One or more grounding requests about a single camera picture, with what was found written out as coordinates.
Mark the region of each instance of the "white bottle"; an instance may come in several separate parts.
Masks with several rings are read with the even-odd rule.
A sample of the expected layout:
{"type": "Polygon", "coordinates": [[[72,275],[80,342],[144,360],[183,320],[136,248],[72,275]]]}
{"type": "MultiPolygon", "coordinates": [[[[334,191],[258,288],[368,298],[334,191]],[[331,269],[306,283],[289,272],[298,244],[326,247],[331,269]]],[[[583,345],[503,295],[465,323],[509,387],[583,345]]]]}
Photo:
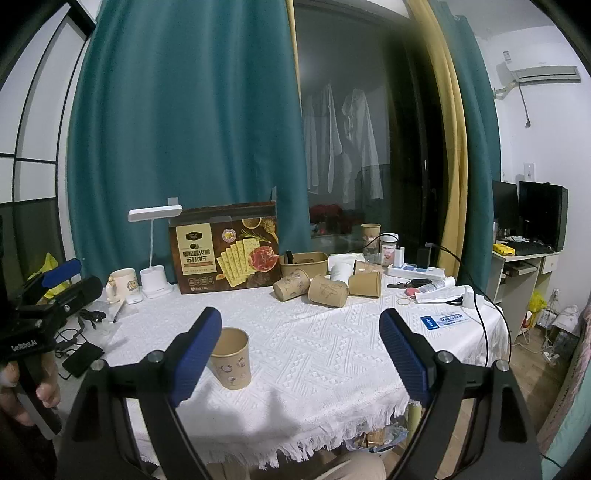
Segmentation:
{"type": "Polygon", "coordinates": [[[398,243],[398,235],[395,233],[383,233],[379,240],[379,252],[381,264],[384,267],[394,263],[394,252],[398,243]]]}
{"type": "Polygon", "coordinates": [[[433,280],[431,283],[427,285],[423,285],[419,287],[418,290],[421,293],[427,293],[429,291],[441,290],[442,288],[453,287],[456,284],[456,279],[454,277],[445,277],[441,280],[433,280]]]}

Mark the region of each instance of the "black monitor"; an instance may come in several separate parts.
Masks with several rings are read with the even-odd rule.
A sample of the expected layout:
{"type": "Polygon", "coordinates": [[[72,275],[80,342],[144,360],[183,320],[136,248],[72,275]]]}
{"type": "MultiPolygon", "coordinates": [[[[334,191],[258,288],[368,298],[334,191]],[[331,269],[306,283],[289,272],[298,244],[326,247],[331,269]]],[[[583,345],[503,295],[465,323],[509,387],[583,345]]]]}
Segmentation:
{"type": "Polygon", "coordinates": [[[522,181],[519,183],[519,212],[524,235],[541,240],[559,252],[564,248],[569,191],[560,185],[522,181]]]}
{"type": "Polygon", "coordinates": [[[504,181],[492,181],[492,197],[495,218],[501,230],[519,229],[519,199],[517,185],[504,181]]]}

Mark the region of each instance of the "computer desk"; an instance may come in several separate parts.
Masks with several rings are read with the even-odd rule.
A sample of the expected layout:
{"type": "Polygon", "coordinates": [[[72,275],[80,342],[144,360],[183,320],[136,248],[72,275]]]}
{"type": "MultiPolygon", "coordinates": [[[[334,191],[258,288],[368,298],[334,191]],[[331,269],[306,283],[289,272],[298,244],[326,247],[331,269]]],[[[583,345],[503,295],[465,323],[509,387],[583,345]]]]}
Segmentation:
{"type": "Polygon", "coordinates": [[[550,276],[558,265],[559,255],[560,252],[534,255],[501,255],[491,252],[491,271],[486,294],[502,307],[513,342],[521,333],[521,325],[534,290],[538,290],[548,300],[550,276]],[[517,261],[526,261],[536,270],[513,277],[505,275],[506,264],[517,261]]]}

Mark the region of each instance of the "white shirt hanging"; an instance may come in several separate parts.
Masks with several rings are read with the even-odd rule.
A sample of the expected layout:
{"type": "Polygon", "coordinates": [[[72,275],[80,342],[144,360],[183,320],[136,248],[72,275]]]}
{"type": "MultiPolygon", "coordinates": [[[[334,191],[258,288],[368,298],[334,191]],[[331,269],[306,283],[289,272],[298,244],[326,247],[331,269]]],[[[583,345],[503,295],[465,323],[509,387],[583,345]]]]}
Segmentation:
{"type": "Polygon", "coordinates": [[[306,164],[308,170],[308,191],[318,193],[318,185],[326,182],[332,192],[335,179],[335,157],[343,151],[336,123],[335,100],[330,83],[316,95],[308,96],[304,103],[304,140],[306,143],[306,164]],[[320,139],[317,127],[320,127],[320,139]],[[320,170],[326,168],[326,179],[320,178],[320,170]]]}
{"type": "MultiPolygon", "coordinates": [[[[369,115],[369,106],[363,90],[354,89],[343,103],[343,115],[345,116],[345,137],[358,149],[361,156],[361,171],[363,182],[369,185],[372,199],[384,199],[382,180],[379,176],[378,150],[375,146],[374,129],[369,115]]],[[[343,158],[345,164],[350,164],[350,159],[343,158]]],[[[351,168],[344,168],[345,185],[349,185],[351,168]]],[[[349,189],[343,192],[343,202],[349,201],[349,189]]]]}

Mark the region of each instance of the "yellow bag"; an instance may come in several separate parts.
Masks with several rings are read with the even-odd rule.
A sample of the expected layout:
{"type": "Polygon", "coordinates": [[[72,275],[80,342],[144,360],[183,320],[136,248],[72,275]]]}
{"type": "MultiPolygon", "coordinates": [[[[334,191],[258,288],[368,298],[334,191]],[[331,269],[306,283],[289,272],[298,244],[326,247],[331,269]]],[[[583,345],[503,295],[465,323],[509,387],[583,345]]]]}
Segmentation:
{"type": "Polygon", "coordinates": [[[492,249],[501,255],[515,255],[515,249],[508,247],[505,244],[494,244],[492,249]]]}
{"type": "MultiPolygon", "coordinates": [[[[57,260],[55,258],[53,258],[53,255],[51,255],[48,252],[45,255],[45,263],[41,267],[41,270],[32,274],[27,280],[32,279],[38,273],[49,272],[50,270],[53,270],[54,268],[56,268],[58,265],[59,264],[57,263],[57,260]]],[[[57,287],[53,287],[53,288],[49,289],[47,291],[47,293],[43,296],[47,299],[52,299],[53,297],[55,297],[59,293],[63,292],[69,286],[70,286],[70,280],[66,280],[65,282],[60,283],[57,287]]]]}
{"type": "Polygon", "coordinates": [[[537,315],[539,314],[539,312],[544,310],[547,305],[548,304],[544,300],[542,294],[539,291],[534,290],[530,298],[530,303],[527,306],[527,309],[532,313],[530,319],[525,325],[527,328],[533,327],[535,325],[535,319],[537,315]]]}

